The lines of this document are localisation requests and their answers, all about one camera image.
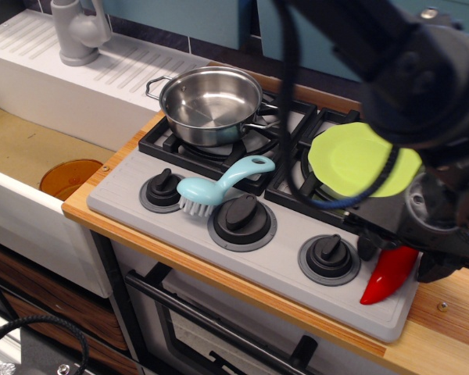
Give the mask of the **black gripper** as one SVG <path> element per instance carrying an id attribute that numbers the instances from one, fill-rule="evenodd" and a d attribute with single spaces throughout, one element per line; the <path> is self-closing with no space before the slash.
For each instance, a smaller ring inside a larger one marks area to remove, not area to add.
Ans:
<path id="1" fill-rule="evenodd" d="M 429 284 L 469 270 L 469 184 L 451 191 L 429 173 L 387 198 L 368 198 L 347 210 L 358 230 L 357 251 L 367 262 L 379 249 L 402 245 L 421 253 L 417 281 Z"/>

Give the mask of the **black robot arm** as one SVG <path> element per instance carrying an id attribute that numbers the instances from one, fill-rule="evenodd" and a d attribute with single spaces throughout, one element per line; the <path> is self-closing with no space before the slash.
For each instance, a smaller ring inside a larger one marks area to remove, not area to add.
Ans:
<path id="1" fill-rule="evenodd" d="M 431 283 L 469 269 L 469 35 L 449 16 L 411 16 L 388 1 L 277 1 L 283 34 L 279 104 L 288 119 L 301 44 L 293 11 L 327 37 L 334 53 L 362 80 L 367 122 L 390 145 L 374 180 L 350 198 L 323 202 L 290 187 L 314 210 L 351 209 L 363 250 L 407 245 L 418 250 L 417 279 Z M 424 173 L 401 200 L 381 211 L 385 223 L 363 217 L 403 148 Z"/>

